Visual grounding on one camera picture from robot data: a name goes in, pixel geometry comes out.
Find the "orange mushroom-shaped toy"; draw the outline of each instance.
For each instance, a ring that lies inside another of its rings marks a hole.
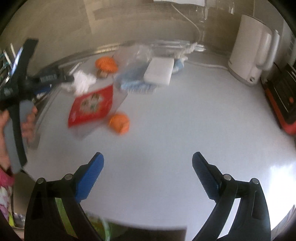
[[[96,60],[95,66],[98,70],[98,78],[106,78],[109,73],[116,73],[118,71],[118,66],[115,60],[109,56],[103,56]]]
[[[115,113],[109,119],[109,127],[111,127],[118,134],[123,135],[128,132],[130,120],[124,113]]]

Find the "metal screw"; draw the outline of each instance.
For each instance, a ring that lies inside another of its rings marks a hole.
[[[41,177],[41,178],[38,178],[37,183],[41,184],[41,183],[43,183],[43,181],[44,181],[44,178]]]
[[[256,179],[256,178],[252,178],[252,182],[255,183],[255,184],[259,184],[259,180]]]
[[[65,178],[67,181],[71,180],[72,177],[73,177],[72,174],[66,174],[66,175],[64,176],[64,178]]]
[[[227,181],[230,181],[231,180],[231,176],[229,174],[225,174],[223,177]]]

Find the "black and red appliance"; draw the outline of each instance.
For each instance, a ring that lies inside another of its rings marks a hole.
[[[270,80],[266,96],[279,124],[290,135],[296,135],[296,70],[287,64],[280,75]]]

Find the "person's arm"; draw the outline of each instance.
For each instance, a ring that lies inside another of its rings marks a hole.
[[[22,123],[22,135],[28,142],[33,140],[35,115],[37,109],[34,107],[32,113],[28,115],[27,122]],[[14,183],[14,176],[10,169],[10,160],[6,150],[4,127],[9,120],[9,112],[6,110],[0,113],[0,210],[4,217],[8,220],[8,208],[10,205],[10,196],[12,194],[12,186]]]

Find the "human hand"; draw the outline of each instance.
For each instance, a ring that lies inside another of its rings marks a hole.
[[[31,142],[34,138],[35,118],[37,108],[33,107],[32,112],[27,116],[27,121],[21,124],[22,136]],[[9,120],[8,110],[0,114],[0,167],[6,172],[10,167],[10,160],[6,150],[6,143],[4,138],[4,128]]]

